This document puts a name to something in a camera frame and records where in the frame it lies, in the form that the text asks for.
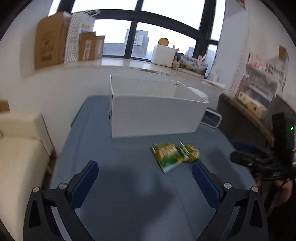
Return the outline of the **person's right hand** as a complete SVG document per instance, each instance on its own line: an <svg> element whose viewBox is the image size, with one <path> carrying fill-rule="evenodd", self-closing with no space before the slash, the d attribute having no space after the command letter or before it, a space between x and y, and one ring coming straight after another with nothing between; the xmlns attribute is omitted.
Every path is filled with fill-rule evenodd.
<svg viewBox="0 0 296 241"><path fill-rule="evenodd" d="M293 189L293 181L282 181L282 180L276 180L275 185L278 188L278 192L275 197L275 205L279 206L280 204L286 202L289 200L289 198L292 195L292 189Z"/></svg>

